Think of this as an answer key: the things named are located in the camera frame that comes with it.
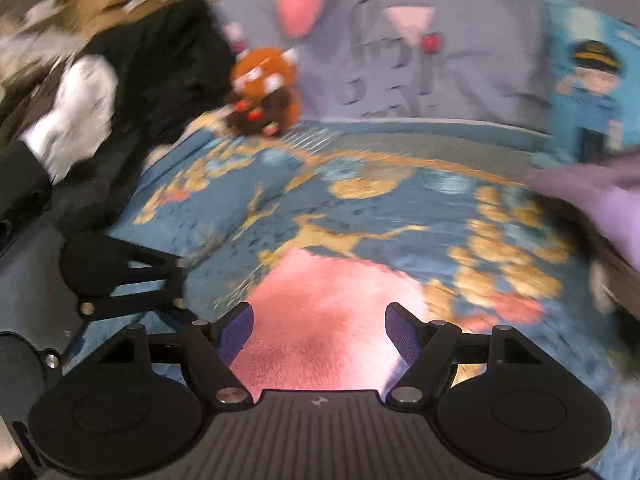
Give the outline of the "pink fleece cloth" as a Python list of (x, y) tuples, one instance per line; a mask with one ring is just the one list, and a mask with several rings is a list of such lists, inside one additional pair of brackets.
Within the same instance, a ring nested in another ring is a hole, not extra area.
[(360, 259), (293, 249), (248, 295), (253, 333), (231, 368), (253, 396), (265, 389), (384, 391), (400, 365), (385, 331), (398, 302), (424, 320), (421, 284)]

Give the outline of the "blue floral quilt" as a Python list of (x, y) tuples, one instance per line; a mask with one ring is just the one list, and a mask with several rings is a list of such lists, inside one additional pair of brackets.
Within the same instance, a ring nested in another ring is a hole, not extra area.
[(612, 437), (593, 461), (639, 474), (639, 376), (589, 264), (524, 186), (428, 157), (431, 136), (235, 140), (211, 122), (143, 176), (114, 237), (186, 260), (186, 306), (216, 320), (293, 249), (382, 264), (418, 281), (424, 321), (512, 325), (597, 393)]

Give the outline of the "grey garment under sweatshirt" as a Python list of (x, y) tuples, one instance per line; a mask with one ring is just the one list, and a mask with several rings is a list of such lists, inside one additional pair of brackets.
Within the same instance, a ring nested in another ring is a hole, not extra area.
[(639, 272), (599, 234), (585, 214), (558, 198), (536, 195), (534, 201), (560, 231), (590, 259), (589, 287), (597, 310), (614, 318), (620, 339), (639, 355)]

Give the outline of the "purple sweatshirt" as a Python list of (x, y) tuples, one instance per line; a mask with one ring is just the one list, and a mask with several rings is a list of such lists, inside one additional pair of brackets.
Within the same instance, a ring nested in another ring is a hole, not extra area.
[(639, 152), (597, 162), (531, 169), (525, 177), (537, 194), (557, 198), (584, 214), (634, 268), (639, 267)]

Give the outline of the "red panda plush toy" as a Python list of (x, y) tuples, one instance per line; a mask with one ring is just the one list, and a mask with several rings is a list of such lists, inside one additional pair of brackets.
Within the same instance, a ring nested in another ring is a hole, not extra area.
[(297, 89), (297, 51), (264, 47), (244, 50), (232, 67), (226, 126), (235, 136), (277, 138), (302, 114)]

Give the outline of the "white garment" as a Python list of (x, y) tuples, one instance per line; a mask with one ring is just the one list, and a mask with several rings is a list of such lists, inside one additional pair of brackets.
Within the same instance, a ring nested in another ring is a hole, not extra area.
[(20, 134), (53, 184), (110, 136), (118, 78), (105, 58), (85, 55), (62, 75), (50, 112)]

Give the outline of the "black clothing pile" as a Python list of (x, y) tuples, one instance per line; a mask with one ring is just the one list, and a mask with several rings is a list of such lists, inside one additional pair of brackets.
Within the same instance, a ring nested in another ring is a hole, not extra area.
[[(64, 70), (85, 55), (118, 78), (112, 131), (57, 184), (20, 134), (50, 112)], [(66, 236), (111, 226), (134, 195), (145, 159), (191, 119), (221, 104), (235, 60), (206, 0), (179, 0), (94, 35), (79, 52), (6, 90), (1, 104), (1, 243), (50, 212)]]

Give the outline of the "grey lettered pillow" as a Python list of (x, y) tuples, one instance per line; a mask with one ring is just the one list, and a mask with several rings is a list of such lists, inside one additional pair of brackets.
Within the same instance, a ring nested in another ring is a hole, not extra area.
[[(460, 119), (541, 130), (544, 0), (324, 0), (312, 31), (285, 36), (274, 0), (218, 0), (252, 47), (297, 54), (304, 116)], [(567, 0), (626, 22), (639, 0)]]

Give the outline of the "blue police cartoon cushion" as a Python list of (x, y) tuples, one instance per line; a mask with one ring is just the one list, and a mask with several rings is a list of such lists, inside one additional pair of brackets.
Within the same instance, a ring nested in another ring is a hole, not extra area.
[(567, 0), (542, 0), (551, 151), (592, 162), (639, 145), (639, 29)]

